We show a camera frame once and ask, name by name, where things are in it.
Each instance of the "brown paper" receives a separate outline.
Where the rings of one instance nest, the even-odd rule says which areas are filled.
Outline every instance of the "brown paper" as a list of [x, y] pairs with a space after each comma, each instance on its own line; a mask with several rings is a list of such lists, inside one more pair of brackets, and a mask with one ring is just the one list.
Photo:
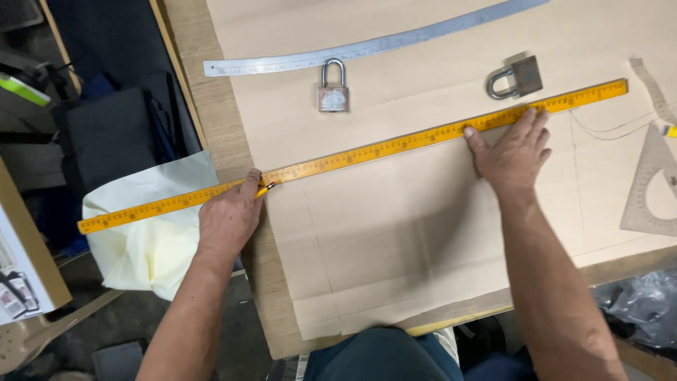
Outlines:
[[[208, 1], [226, 58], [362, 41], [497, 1], [469, 3]], [[646, 128], [656, 118], [628, 59], [643, 57], [668, 102], [677, 98], [675, 11], [669, 0], [613, 7], [553, 0], [347, 61], [347, 114], [317, 111], [319, 68], [231, 80], [254, 162], [269, 170], [627, 77], [628, 95], [553, 115], [548, 125], [554, 153], [538, 197], [583, 266], [677, 244], [619, 229]], [[527, 50], [538, 57], [544, 89], [491, 99], [487, 76]], [[335, 71], [330, 78], [338, 78]], [[495, 141], [504, 131], [483, 136]], [[659, 182], [651, 204], [670, 205], [677, 216], [674, 196]], [[462, 139], [282, 184], [268, 193], [267, 206], [304, 339], [394, 323], [508, 286], [496, 198], [477, 181]]]

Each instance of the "forearm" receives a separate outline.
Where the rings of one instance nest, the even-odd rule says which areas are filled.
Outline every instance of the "forearm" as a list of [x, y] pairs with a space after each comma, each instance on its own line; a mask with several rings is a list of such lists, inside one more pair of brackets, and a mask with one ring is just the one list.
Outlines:
[[198, 249], [194, 256], [146, 351], [137, 380], [209, 379], [234, 259], [205, 254]]
[[517, 319], [542, 380], [623, 380], [609, 328], [536, 196], [499, 196]]

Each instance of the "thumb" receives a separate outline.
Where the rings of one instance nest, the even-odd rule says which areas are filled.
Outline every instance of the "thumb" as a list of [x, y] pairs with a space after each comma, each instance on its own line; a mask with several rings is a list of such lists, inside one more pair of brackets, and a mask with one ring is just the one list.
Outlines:
[[470, 150], [475, 154], [475, 156], [482, 155], [486, 150], [491, 148], [489, 143], [487, 143], [477, 132], [476, 129], [472, 127], [466, 127], [463, 129], [463, 137], [468, 142]]

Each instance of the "padlock body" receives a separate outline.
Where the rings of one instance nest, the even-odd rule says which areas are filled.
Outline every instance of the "padlock body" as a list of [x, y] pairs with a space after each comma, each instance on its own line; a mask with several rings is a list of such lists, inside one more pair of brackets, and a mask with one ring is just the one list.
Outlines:
[[348, 111], [348, 87], [320, 87], [318, 89], [318, 109], [322, 113]]

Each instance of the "yellow ruler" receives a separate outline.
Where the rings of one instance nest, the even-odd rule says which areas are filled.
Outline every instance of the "yellow ruler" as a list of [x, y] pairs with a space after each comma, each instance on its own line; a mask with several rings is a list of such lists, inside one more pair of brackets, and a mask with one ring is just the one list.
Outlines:
[[[262, 184], [269, 184], [273, 181], [281, 184], [283, 182], [289, 182], [299, 178], [349, 167], [350, 165], [365, 163], [367, 161], [380, 159], [381, 157], [396, 155], [398, 153], [432, 144], [446, 142], [463, 136], [463, 128], [470, 125], [479, 131], [503, 127], [517, 122], [529, 107], [536, 107], [539, 111], [548, 110], [551, 113], [558, 113], [560, 111], [580, 107], [600, 100], [614, 98], [627, 93], [628, 80], [618, 79], [616, 81], [602, 83], [560, 96], [539, 100], [523, 106], [508, 108], [480, 117], [441, 125], [421, 132], [414, 132], [413, 134], [355, 148], [350, 151], [275, 169], [274, 171], [265, 172], [262, 175]], [[196, 190], [195, 192], [186, 193], [184, 195], [169, 197], [168, 199], [155, 201], [153, 203], [147, 203], [145, 205], [88, 218], [78, 222], [78, 227], [83, 234], [93, 233], [99, 230], [112, 228], [113, 226], [120, 226], [144, 218], [155, 217], [161, 214], [174, 212], [175, 210], [200, 205], [215, 195], [230, 189], [234, 185], [241, 184], [243, 181], [244, 179], [240, 179], [226, 184]]]

